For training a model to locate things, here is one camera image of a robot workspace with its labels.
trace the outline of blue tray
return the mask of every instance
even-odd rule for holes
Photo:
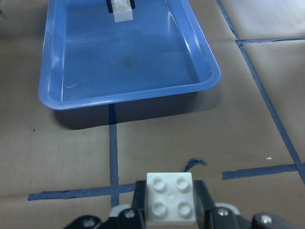
[[[220,70],[188,0],[136,0],[115,23],[105,0],[50,0],[40,100],[65,110],[207,90]]]

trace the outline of screw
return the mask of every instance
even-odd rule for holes
[[[228,216],[229,215],[229,211],[226,208],[219,208],[218,209],[218,215],[220,215],[220,216]]]
[[[82,221],[82,225],[84,226],[84,228],[90,228],[95,225],[95,221],[93,220],[93,218],[84,219]]]
[[[261,216],[261,222],[264,224],[272,223],[272,218],[268,215],[262,215]]]
[[[134,211],[133,211],[132,209],[126,210],[126,211],[124,212],[125,218],[128,218],[128,219],[133,218],[134,215],[135,215],[135,214],[134,214]]]

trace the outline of floor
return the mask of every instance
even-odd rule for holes
[[[108,218],[147,172],[189,171],[246,219],[305,225],[305,2],[190,0],[222,72],[211,90],[53,111],[38,84],[47,0],[0,3],[0,228]]]

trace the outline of white lego brick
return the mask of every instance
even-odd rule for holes
[[[191,173],[147,173],[147,225],[196,222]]]
[[[115,22],[133,20],[132,7],[129,0],[112,0],[111,5]]]

